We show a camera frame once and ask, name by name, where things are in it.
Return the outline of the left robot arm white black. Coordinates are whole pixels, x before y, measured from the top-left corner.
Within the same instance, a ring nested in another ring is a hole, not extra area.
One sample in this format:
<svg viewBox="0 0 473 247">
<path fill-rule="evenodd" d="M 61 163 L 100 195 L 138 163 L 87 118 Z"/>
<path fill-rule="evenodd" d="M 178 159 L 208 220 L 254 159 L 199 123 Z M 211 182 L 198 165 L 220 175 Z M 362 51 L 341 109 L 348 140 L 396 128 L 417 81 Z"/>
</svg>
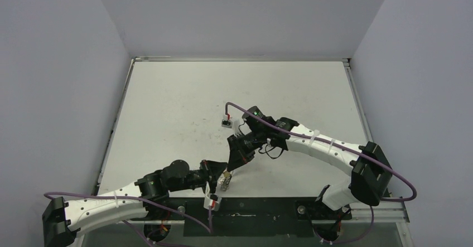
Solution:
<svg viewBox="0 0 473 247">
<path fill-rule="evenodd" d="M 166 212 L 180 215 L 200 225 L 203 222 L 166 205 L 171 192 L 202 189 L 204 208 L 218 210 L 218 179 L 226 162 L 202 160 L 191 170 L 181 159 L 149 173 L 117 190 L 98 195 L 46 192 L 50 200 L 42 214 L 44 246 L 70 246 L 75 239 L 95 229 L 131 219 L 160 219 Z"/>
</svg>

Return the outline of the silver carabiner keyring with rings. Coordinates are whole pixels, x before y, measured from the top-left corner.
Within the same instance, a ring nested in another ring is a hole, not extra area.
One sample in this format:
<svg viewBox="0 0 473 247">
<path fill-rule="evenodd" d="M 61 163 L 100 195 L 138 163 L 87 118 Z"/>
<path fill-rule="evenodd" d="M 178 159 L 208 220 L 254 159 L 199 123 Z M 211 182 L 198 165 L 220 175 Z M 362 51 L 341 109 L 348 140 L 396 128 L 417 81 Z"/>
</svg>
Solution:
<svg viewBox="0 0 473 247">
<path fill-rule="evenodd" d="M 220 191 L 226 192 L 229 189 L 231 179 L 233 177 L 232 171 L 225 170 L 219 177 L 218 184 L 220 185 Z"/>
</svg>

